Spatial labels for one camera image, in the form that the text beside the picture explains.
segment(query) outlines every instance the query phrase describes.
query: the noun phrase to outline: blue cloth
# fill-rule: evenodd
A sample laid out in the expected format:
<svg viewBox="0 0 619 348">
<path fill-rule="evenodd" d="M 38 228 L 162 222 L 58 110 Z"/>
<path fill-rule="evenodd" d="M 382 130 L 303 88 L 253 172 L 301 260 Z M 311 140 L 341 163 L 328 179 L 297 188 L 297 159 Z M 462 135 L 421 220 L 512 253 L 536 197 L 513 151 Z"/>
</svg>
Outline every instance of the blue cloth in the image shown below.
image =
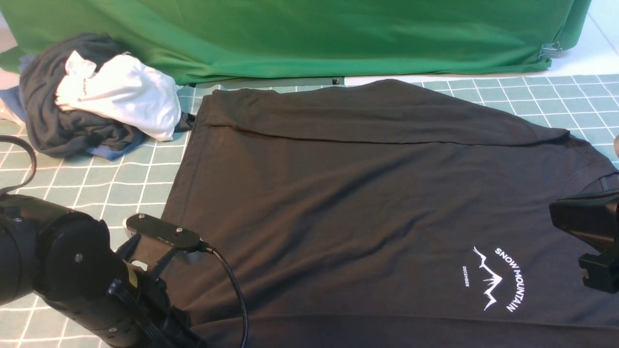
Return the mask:
<svg viewBox="0 0 619 348">
<path fill-rule="evenodd" d="M 122 150 L 114 150 L 109 146 L 99 145 L 98 147 L 89 147 L 86 149 L 86 152 L 113 161 L 138 147 L 142 141 L 144 141 L 144 134 L 140 134 L 139 137 L 140 138 L 137 138 L 136 136 L 136 141 L 129 143 L 129 145 L 125 146 Z"/>
<path fill-rule="evenodd" d="M 26 111 L 19 100 L 19 86 L 0 90 L 0 99 L 20 120 L 26 122 Z"/>
<path fill-rule="evenodd" d="M 22 64 L 19 66 L 20 74 L 26 70 L 28 65 L 34 61 L 37 56 L 34 54 L 28 54 L 26 56 L 21 57 L 19 60 Z M 0 90 L 0 98 L 4 101 L 6 106 L 13 111 L 20 120 L 24 123 L 26 122 L 26 107 L 24 105 L 24 91 L 20 88 L 20 86 L 15 86 L 13 88 L 9 88 L 6 90 Z M 93 156 L 103 157 L 104 159 L 108 159 L 110 161 L 115 160 L 121 157 L 124 154 L 135 149 L 144 141 L 144 135 L 140 133 L 139 136 L 136 136 L 136 140 L 129 145 L 125 146 L 122 150 L 114 150 L 106 145 L 99 145 L 98 147 L 89 147 L 86 149 L 86 152 L 92 154 Z"/>
</svg>

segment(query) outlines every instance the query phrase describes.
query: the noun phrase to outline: dark gray shirt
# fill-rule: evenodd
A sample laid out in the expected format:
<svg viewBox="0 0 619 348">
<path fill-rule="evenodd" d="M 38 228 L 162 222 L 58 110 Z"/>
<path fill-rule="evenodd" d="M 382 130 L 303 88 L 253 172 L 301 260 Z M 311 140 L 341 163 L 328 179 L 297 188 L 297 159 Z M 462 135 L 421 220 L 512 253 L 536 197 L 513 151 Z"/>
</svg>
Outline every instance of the dark gray shirt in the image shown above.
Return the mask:
<svg viewBox="0 0 619 348">
<path fill-rule="evenodd" d="M 228 259 L 250 347 L 580 347 L 617 343 L 619 298 L 548 204 L 616 188 L 564 129 L 393 80 L 204 98 L 164 219 Z M 172 302 L 211 347 L 240 339 L 214 258 L 173 264 Z"/>
</svg>

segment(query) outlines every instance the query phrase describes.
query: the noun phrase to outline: mountain graphic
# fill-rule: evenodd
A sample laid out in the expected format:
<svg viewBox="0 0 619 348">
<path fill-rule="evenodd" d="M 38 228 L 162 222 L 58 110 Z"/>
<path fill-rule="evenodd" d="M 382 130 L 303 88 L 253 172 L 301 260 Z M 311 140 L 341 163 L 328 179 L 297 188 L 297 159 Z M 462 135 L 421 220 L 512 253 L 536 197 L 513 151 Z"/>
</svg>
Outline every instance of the mountain graphic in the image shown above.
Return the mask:
<svg viewBox="0 0 619 348">
<path fill-rule="evenodd" d="M 501 278 L 498 274 L 494 273 L 488 266 L 486 266 L 486 256 L 484 254 L 480 253 L 476 247 L 473 247 L 473 251 L 478 254 L 479 257 L 482 259 L 482 263 L 479 268 L 483 268 L 488 273 L 490 273 L 490 278 L 483 280 L 484 282 L 488 282 L 488 285 L 490 286 L 488 290 L 483 293 L 490 299 L 490 301 L 488 301 L 488 304 L 486 305 L 486 308 L 483 309 L 487 310 L 488 307 L 490 307 L 493 303 L 496 303 L 496 299 L 494 298 L 494 296 L 492 296 L 492 290 L 494 290 L 495 287 L 499 285 L 503 278 Z"/>
</svg>

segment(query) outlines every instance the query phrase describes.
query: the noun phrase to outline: white floor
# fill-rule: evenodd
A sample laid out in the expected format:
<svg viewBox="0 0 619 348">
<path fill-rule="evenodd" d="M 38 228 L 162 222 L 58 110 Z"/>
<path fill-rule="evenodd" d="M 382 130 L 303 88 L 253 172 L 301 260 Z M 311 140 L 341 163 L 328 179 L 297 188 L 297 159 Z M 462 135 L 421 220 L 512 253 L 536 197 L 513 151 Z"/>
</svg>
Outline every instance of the white floor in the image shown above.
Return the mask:
<svg viewBox="0 0 619 348">
<path fill-rule="evenodd" d="M 591 8 L 576 47 L 553 59 L 549 70 L 526 74 L 527 76 L 571 76 L 619 74 L 619 0 L 592 0 Z M 11 31 L 0 14 L 0 52 L 15 47 Z M 478 78 L 508 77 L 513 74 L 476 76 Z M 361 85 L 376 80 L 392 78 L 406 82 L 428 80 L 470 79 L 458 75 L 408 75 L 348 77 L 347 85 Z M 19 76 L 0 69 L 0 89 L 17 85 Z"/>
</svg>

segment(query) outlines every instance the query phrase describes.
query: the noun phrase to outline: printed logo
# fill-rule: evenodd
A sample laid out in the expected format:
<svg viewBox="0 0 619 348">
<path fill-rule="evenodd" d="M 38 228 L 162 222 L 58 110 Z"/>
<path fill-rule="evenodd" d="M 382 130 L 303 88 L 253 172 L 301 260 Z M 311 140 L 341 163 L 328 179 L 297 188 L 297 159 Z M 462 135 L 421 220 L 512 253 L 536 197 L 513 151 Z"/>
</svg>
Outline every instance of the printed logo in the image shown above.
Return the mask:
<svg viewBox="0 0 619 348">
<path fill-rule="evenodd" d="M 498 255 L 499 258 L 503 259 L 504 263 L 501 262 L 496 256 L 491 256 L 491 258 L 488 259 L 488 257 L 479 251 L 476 246 L 473 246 L 473 252 L 480 258 L 478 268 L 483 269 L 483 274 L 487 274 L 487 276 L 480 277 L 486 287 L 483 294 L 488 298 L 488 303 L 483 310 L 486 311 L 497 302 L 503 302 L 506 303 L 505 309 L 510 312 L 516 311 L 519 306 L 522 305 L 522 301 L 524 300 L 524 278 L 522 276 L 522 269 L 518 263 L 516 263 L 515 260 L 501 248 L 496 248 L 495 254 Z M 469 274 L 470 271 L 466 266 L 462 267 L 462 272 L 464 274 L 465 286 L 473 287 L 475 285 L 475 279 L 471 278 L 471 275 Z M 505 294 L 505 291 L 509 290 L 509 278 L 511 277 L 507 277 L 507 274 L 510 272 L 513 274 L 513 285 L 515 287 L 513 297 L 509 294 Z"/>
<path fill-rule="evenodd" d="M 501 283 L 501 281 L 503 280 L 503 278 L 501 278 L 497 273 L 494 273 L 488 266 L 486 266 L 486 256 L 482 253 L 479 252 L 479 250 L 477 250 L 476 247 L 473 247 L 473 251 L 479 255 L 480 258 L 482 258 L 482 262 L 479 266 L 479 268 L 483 268 L 486 270 L 486 272 L 490 273 L 490 278 L 489 279 L 484 279 L 484 282 L 488 282 L 488 290 L 486 290 L 483 294 L 486 295 L 490 301 L 488 301 L 488 304 L 486 305 L 486 307 L 483 310 L 487 310 L 488 307 L 492 306 L 494 303 L 496 303 L 496 299 L 494 298 L 494 296 L 492 296 L 492 290 L 494 290 L 496 288 L 497 285 L 499 285 L 499 283 Z"/>
</svg>

